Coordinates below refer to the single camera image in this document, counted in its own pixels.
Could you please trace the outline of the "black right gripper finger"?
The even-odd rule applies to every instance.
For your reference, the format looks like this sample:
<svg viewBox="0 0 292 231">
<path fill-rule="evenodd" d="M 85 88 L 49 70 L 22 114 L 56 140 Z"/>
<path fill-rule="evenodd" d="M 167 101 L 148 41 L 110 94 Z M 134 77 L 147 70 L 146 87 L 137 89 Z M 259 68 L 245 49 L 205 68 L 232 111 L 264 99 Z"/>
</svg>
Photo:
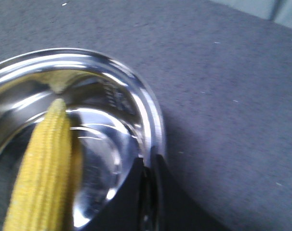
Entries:
<svg viewBox="0 0 292 231">
<path fill-rule="evenodd" d="M 226 231 L 179 186 L 160 154 L 137 158 L 116 195 L 84 231 Z"/>
</svg>

